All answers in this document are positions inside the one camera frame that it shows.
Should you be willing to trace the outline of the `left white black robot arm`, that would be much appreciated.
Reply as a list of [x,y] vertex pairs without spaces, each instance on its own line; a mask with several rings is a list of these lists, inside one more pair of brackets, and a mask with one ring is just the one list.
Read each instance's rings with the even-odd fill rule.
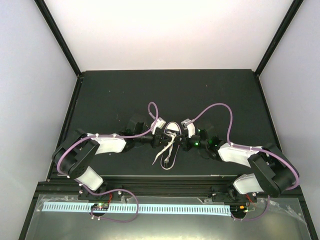
[[165,124],[166,121],[159,117],[148,127],[146,118],[135,114],[123,130],[111,135],[91,134],[77,129],[57,147],[51,159],[60,174],[86,186],[95,199],[101,200],[107,195],[108,188],[91,167],[94,157],[124,153],[133,149],[136,143],[148,143],[155,148],[161,143],[161,129]]

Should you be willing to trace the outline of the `black white sneaker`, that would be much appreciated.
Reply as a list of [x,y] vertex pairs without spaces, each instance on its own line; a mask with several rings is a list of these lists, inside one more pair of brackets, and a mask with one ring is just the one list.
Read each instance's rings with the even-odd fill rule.
[[[177,136],[179,136],[182,133],[182,130],[177,122],[171,121],[165,126],[164,132],[166,134],[176,134]],[[165,157],[161,156],[160,165],[164,170],[168,171],[168,170],[172,169],[173,166],[175,165],[176,156],[177,156],[179,147],[180,146],[177,145],[174,156],[172,156],[172,152],[175,148],[174,144],[172,144],[169,147],[169,149],[165,151],[165,153],[164,153]]]

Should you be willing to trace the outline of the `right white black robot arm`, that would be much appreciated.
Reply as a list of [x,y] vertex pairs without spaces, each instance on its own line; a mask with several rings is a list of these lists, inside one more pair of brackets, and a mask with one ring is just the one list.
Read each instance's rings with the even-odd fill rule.
[[181,126],[186,131],[180,138],[184,151],[203,149],[213,160],[251,169],[252,173],[238,176],[228,187],[230,200],[238,202],[248,193],[265,193],[276,198],[297,186],[297,170],[274,144],[265,147],[235,146],[219,139],[210,124],[196,128],[193,121],[187,118]]

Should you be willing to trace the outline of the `white shoelace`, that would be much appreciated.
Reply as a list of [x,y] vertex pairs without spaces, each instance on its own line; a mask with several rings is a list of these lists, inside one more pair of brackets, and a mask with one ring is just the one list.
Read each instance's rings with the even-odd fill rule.
[[[162,168],[166,169],[166,170],[169,169],[168,164],[170,162],[170,157],[172,155],[174,141],[175,141],[176,137],[178,136],[178,133],[174,132],[174,131],[169,131],[168,136],[169,136],[169,142],[166,144],[166,146],[162,150],[160,150],[156,154],[156,156],[152,162],[152,165],[154,165],[156,163],[156,161],[158,160],[158,158],[160,158],[160,160],[163,161]],[[165,158],[163,158],[163,154],[166,151],[168,151],[168,155]]]

